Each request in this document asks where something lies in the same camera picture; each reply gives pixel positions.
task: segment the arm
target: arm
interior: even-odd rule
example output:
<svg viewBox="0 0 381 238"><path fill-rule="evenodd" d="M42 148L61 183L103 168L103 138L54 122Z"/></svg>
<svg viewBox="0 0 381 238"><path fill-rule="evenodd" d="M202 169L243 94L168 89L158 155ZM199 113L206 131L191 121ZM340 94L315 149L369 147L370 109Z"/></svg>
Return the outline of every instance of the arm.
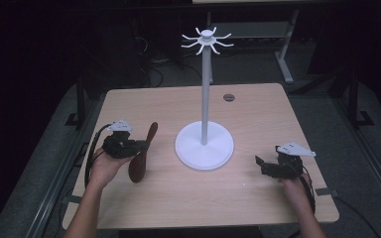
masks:
<svg viewBox="0 0 381 238"><path fill-rule="evenodd" d="M310 183L308 175L303 174L303 177ZM305 188L300 180L298 178L282 179L282 183L287 200L296 211L302 237L326 237L311 209L311 204L309 203Z"/></svg>
<svg viewBox="0 0 381 238"><path fill-rule="evenodd" d="M98 211L103 189L113 180L120 167L132 160L132 158L113 159L101 148L95 152L94 158L97 155L99 156L92 165L88 186L82 196L81 203L64 235L66 238L96 236Z"/></svg>

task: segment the white mug tree stand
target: white mug tree stand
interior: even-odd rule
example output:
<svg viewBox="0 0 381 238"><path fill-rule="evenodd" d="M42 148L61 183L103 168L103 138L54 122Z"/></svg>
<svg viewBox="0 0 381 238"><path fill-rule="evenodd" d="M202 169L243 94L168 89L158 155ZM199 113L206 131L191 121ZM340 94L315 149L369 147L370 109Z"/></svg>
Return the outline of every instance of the white mug tree stand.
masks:
<svg viewBox="0 0 381 238"><path fill-rule="evenodd" d="M181 161L187 166L201 171L215 170L230 160L234 150L234 142L231 134L218 123L208 121L209 84L212 82L211 50L219 55L214 44L224 47L232 47L218 42L217 39L225 37L214 37L216 28L202 32L196 28L200 35L198 38L183 37L187 40L196 41L183 48L191 48L200 44L196 53L202 53L202 120L188 124L179 132L176 138L176 153Z"/></svg>

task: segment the wooden table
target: wooden table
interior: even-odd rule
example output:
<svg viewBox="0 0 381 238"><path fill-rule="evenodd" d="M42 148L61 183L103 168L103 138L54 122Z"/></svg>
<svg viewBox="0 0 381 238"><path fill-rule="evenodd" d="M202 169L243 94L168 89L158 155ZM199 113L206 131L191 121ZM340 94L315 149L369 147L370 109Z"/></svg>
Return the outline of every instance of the wooden table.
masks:
<svg viewBox="0 0 381 238"><path fill-rule="evenodd" d="M235 96L232 102L223 95ZM261 175L255 155L277 163L275 146L290 141L308 148L308 142L282 86L269 84L210 87L209 120L224 126L234 140L234 152L223 167L201 172L183 164L175 151L178 133L201 117L201 87L122 89L110 91L95 131L126 119L134 128L130 139L146 138L152 122L159 131L148 151L147 172L133 183L128 164L104 190L98 218L100 229L201 227L297 222L282 186ZM101 134L97 147L111 132ZM326 187L312 157L302 157L315 182ZM73 195L82 196L84 166ZM63 227L77 209L70 203ZM317 196L317 219L338 219L330 195Z"/></svg>

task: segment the stand base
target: stand base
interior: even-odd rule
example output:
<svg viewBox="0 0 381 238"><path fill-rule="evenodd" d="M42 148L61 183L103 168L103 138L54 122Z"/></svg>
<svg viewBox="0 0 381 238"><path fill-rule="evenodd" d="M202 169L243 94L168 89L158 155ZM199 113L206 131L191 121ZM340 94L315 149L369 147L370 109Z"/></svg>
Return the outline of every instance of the stand base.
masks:
<svg viewBox="0 0 381 238"><path fill-rule="evenodd" d="M201 143L202 122L188 124L176 138L176 153L187 166L209 171L223 166L234 150L231 134L223 126L208 121L207 144Z"/></svg>

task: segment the hand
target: hand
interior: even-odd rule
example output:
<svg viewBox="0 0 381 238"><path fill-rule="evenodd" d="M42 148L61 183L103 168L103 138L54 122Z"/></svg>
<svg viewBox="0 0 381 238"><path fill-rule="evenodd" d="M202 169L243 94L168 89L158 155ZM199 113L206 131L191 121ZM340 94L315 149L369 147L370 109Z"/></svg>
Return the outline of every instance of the hand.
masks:
<svg viewBox="0 0 381 238"><path fill-rule="evenodd" d="M312 181L309 176L307 174L302 174L302 176L305 178L308 185L312 187ZM284 186L284 192L286 194L287 200L296 210L306 206L311 206L308 196L306 195L305 187L299 178L280 179L280 182Z"/></svg>
<svg viewBox="0 0 381 238"><path fill-rule="evenodd" d="M103 149L98 149L94 155L94 163L91 167L88 185L95 185L104 189L114 179L119 169L134 157L114 159L107 155Z"/></svg>

